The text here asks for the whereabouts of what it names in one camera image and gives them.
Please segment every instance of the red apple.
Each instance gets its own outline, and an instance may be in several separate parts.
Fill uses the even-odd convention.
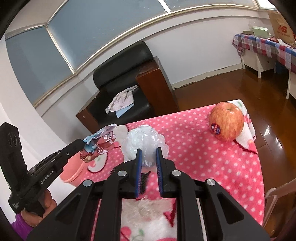
[[[220,102],[212,109],[209,123],[217,139],[233,141],[242,132],[244,115],[236,105]]]

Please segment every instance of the baseboard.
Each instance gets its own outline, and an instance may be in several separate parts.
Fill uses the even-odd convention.
[[[214,70],[214,71],[210,71],[210,72],[207,72],[207,73],[203,73],[203,74],[194,76],[194,77],[186,79],[186,80],[182,80],[180,82],[172,84],[172,87],[173,87],[173,89],[178,89],[178,88],[180,88],[182,86],[185,86],[185,85],[188,85],[190,83],[197,82],[197,81],[200,81],[200,80],[204,80],[204,79],[206,79],[208,77],[212,77],[212,76],[215,76],[215,75],[218,75],[218,74],[224,74],[224,73],[227,73],[227,72],[231,72],[231,71],[234,71],[234,70],[237,70],[237,69],[242,69],[242,64],[241,63],[231,65],[231,66],[228,66],[228,67],[225,67],[225,68],[222,68],[222,69],[217,69],[217,70]]]

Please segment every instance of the crumpled wrapper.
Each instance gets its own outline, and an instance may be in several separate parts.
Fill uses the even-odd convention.
[[[97,131],[91,136],[86,137],[84,149],[80,151],[80,159],[84,162],[91,162],[93,159],[112,150],[115,145],[116,136],[113,129],[116,124],[108,125]]]

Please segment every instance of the blue window blind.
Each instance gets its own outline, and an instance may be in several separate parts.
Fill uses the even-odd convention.
[[[164,0],[171,11],[180,10],[188,7],[195,7],[210,4],[238,4],[255,7],[252,0]]]
[[[45,28],[6,40],[13,71],[33,104],[72,73]]]
[[[158,0],[69,0],[48,28],[77,69],[116,36],[163,13]]]

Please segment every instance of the wooden armrest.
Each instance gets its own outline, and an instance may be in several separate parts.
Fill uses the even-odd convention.
[[[136,80],[157,116],[179,111],[172,85],[158,57],[142,66]]]
[[[91,132],[95,133],[99,130],[99,125],[97,120],[92,116],[89,112],[88,107],[91,105],[91,102],[97,97],[100,93],[98,90],[81,108],[81,110],[77,113],[76,117],[80,120],[80,122]]]

